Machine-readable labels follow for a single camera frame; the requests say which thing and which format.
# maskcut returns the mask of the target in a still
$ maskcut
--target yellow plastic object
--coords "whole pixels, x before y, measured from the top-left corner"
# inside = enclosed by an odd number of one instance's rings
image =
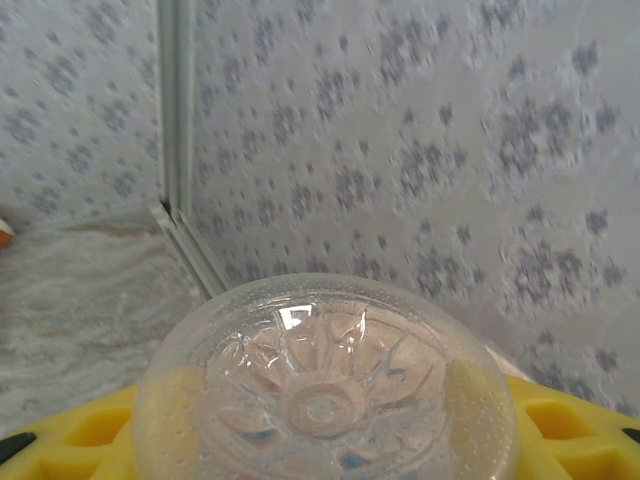
[[[640,479],[640,421],[510,378],[520,437],[518,480]]]
[[[518,417],[517,480],[640,480],[640,421],[510,378]],[[2,480],[136,480],[129,418],[136,387],[14,432],[37,440],[0,466]]]
[[[135,395],[129,387],[12,433],[37,439],[0,465],[0,479],[136,480],[129,435]]]

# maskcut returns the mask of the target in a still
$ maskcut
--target gray marble countertop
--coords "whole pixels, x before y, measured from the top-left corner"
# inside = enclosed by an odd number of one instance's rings
[[[0,251],[0,437],[135,383],[204,297],[148,212]]]

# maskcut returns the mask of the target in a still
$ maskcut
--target orange object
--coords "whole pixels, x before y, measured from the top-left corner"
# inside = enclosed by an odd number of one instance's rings
[[[0,220],[0,248],[9,245],[11,240],[13,240],[13,235],[13,230],[9,228],[9,225],[3,220]]]

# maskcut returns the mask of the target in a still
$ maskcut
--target clear glass bowl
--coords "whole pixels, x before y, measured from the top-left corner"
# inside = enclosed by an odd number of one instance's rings
[[[169,334],[140,384],[141,479],[507,479],[506,378],[460,323],[327,274],[231,290]]]

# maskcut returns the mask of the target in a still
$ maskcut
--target gray floral pattern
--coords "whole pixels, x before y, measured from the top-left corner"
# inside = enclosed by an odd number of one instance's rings
[[[202,0],[196,19],[189,218],[232,283],[390,282],[637,414],[638,2]]]
[[[0,2],[0,215],[16,229],[157,197],[154,9]]]

